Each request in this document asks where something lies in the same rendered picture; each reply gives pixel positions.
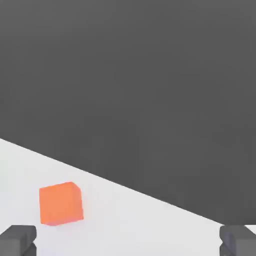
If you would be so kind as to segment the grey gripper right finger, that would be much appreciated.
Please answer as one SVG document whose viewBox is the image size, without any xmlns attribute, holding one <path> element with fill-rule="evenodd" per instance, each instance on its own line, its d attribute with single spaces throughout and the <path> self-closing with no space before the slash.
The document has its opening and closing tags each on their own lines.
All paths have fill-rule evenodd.
<svg viewBox="0 0 256 256">
<path fill-rule="evenodd" d="M 244 225 L 222 225 L 219 256 L 256 256 L 256 234 Z"/>
</svg>

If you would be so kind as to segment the small orange cube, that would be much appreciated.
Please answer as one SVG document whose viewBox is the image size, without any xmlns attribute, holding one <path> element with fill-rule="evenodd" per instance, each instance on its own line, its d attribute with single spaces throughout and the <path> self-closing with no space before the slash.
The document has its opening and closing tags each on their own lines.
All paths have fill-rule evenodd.
<svg viewBox="0 0 256 256">
<path fill-rule="evenodd" d="M 74 182 L 39 189 L 40 223 L 58 226 L 84 219 L 82 192 Z"/>
</svg>

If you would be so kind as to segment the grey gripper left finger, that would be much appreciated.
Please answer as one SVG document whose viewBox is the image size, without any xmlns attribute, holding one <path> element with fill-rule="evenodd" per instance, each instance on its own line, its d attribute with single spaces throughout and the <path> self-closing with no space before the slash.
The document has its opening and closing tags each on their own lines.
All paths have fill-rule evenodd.
<svg viewBox="0 0 256 256">
<path fill-rule="evenodd" d="M 0 234 L 0 256 L 37 256 L 34 225 L 11 225 Z"/>
</svg>

